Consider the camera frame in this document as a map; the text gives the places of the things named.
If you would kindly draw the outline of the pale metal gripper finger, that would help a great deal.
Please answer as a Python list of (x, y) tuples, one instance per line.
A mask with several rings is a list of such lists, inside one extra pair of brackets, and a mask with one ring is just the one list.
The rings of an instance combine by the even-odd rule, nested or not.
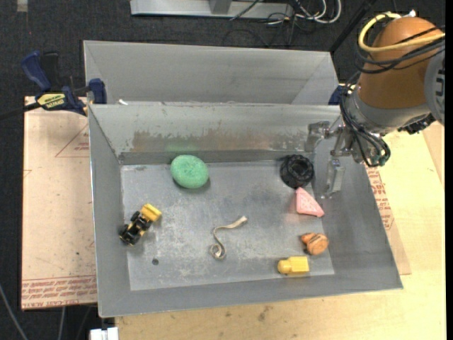
[(329, 135), (329, 128), (328, 121), (308, 124), (308, 136), (305, 143), (305, 150), (310, 153), (318, 173), (317, 182), (320, 196), (327, 196), (331, 186), (328, 178), (330, 157), (323, 145), (323, 141)]
[(331, 159), (328, 162), (327, 178), (326, 178), (326, 196), (331, 197), (333, 194), (341, 191), (343, 179), (345, 175), (345, 167), (339, 159)]

